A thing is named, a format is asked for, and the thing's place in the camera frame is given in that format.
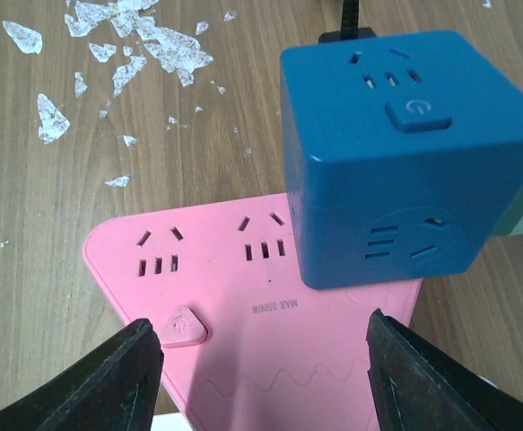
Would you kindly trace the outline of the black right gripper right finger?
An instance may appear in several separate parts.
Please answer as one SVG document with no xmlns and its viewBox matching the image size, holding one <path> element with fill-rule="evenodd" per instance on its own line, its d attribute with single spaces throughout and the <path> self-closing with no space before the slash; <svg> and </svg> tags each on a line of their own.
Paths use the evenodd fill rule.
<svg viewBox="0 0 523 431">
<path fill-rule="evenodd" d="M 381 430 L 523 430 L 523 402 L 472 373 L 380 309 L 368 372 Z"/>
</svg>

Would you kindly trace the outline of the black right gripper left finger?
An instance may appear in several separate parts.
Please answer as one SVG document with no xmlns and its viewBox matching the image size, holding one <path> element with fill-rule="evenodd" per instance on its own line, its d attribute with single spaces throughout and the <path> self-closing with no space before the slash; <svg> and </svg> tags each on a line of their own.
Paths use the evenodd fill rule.
<svg viewBox="0 0 523 431">
<path fill-rule="evenodd" d="M 0 410 L 0 430 L 149 430 L 162 365 L 150 321 L 132 321 L 64 372 Z"/>
</svg>

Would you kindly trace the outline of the large pink socket block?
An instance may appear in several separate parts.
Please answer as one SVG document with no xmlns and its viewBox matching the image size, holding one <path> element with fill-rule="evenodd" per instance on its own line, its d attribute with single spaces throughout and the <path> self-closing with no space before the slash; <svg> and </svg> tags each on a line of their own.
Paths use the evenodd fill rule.
<svg viewBox="0 0 523 431">
<path fill-rule="evenodd" d="M 152 323 L 195 430 L 378 428 L 369 319 L 408 323 L 421 284 L 307 287 L 284 194 L 113 218 L 83 258 L 122 321 Z"/>
</svg>

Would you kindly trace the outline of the blue cube socket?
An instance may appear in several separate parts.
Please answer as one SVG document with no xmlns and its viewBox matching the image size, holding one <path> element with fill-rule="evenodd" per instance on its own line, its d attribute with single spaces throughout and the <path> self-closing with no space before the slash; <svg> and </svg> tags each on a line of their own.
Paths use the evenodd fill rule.
<svg viewBox="0 0 523 431">
<path fill-rule="evenodd" d="M 280 72 L 302 281 L 466 271 L 523 189 L 523 92 L 450 30 L 288 48 Z"/>
</svg>

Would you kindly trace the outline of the black power adapter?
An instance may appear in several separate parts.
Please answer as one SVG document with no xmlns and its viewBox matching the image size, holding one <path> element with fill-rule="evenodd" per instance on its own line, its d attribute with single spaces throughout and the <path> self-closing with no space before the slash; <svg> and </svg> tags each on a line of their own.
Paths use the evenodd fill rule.
<svg viewBox="0 0 523 431">
<path fill-rule="evenodd" d="M 328 31 L 318 37 L 319 43 L 331 43 L 341 40 L 355 40 L 375 38 L 377 34 L 371 27 L 361 27 L 358 29 Z"/>
</svg>

